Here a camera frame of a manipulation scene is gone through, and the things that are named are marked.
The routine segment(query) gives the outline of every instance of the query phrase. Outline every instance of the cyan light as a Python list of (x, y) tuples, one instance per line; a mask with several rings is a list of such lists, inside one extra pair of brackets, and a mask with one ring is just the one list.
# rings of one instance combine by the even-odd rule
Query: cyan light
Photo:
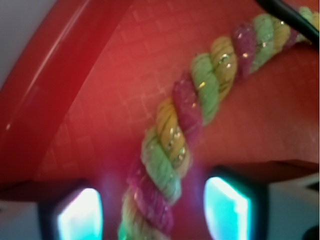
[(102, 239), (103, 213), (100, 194), (85, 188), (57, 217), (59, 239)]
[(220, 177), (211, 177), (205, 183), (203, 200), (205, 220), (212, 238), (250, 238), (249, 198)]

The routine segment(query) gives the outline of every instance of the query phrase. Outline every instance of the multicolored rope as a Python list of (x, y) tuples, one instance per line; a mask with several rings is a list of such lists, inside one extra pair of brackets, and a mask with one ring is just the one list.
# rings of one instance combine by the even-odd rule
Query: multicolored rope
[[(319, 30), (318, 12), (301, 7), (299, 13)], [(192, 165), (190, 148), (202, 127), (214, 119), (234, 82), (302, 41), (307, 42), (283, 21), (261, 14), (192, 60), (190, 73), (174, 83), (172, 97), (159, 104), (155, 126), (145, 134), (141, 161), (134, 164), (123, 197), (120, 240), (169, 239), (171, 206), (181, 196), (181, 179)]]

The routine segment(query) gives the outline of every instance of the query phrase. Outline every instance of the grid pattern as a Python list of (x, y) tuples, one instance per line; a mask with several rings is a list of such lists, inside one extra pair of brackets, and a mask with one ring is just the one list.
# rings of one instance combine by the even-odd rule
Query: grid pattern
[[(319, 9), (314, 0), (293, 5)], [(37, 179), (86, 177), (101, 192), (105, 236), (116, 238), (130, 163), (157, 105), (193, 56), (262, 10), (252, 0), (135, 0), (66, 114)], [(299, 45), (236, 84), (203, 129), (174, 207), (174, 239), (208, 239), (203, 187), (212, 166), (319, 161), (319, 55)]]

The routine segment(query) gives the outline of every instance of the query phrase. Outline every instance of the red curved edge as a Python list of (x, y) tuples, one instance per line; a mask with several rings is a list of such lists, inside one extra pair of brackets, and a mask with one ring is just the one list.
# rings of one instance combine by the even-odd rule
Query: red curved edge
[(0, 91), (0, 182), (32, 179), (133, 0), (58, 0)]

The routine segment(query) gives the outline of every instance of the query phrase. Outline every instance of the red surface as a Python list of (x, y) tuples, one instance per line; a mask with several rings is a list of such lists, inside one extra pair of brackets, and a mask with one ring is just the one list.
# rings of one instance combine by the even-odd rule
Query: red surface
[[(319, 10), (318, 1), (293, 3)], [(253, 0), (135, 0), (100, 52), (41, 164), (23, 156), (14, 164), (38, 166), (38, 180), (89, 178), (103, 199), (104, 235), (115, 239), (128, 169), (140, 155), (158, 103), (170, 96), (174, 81), (196, 53), (209, 51), (215, 38), (230, 36), (236, 24), (261, 12)], [(67, 83), (64, 78), (62, 91)], [(69, 88), (64, 94), (69, 91), (75, 94)], [(57, 102), (54, 107), (61, 111), (67, 104)], [(14, 136), (12, 141), (18, 143), (18, 133)], [(182, 197), (173, 208), (172, 238), (209, 238), (203, 188), (214, 165), (283, 159), (319, 162), (319, 53), (308, 45), (275, 56), (236, 84), (221, 104), (182, 181)], [(11, 168), (9, 176), (19, 178), (22, 173)]]
[(132, 1), (60, 0), (0, 91), (0, 182), (31, 179)]

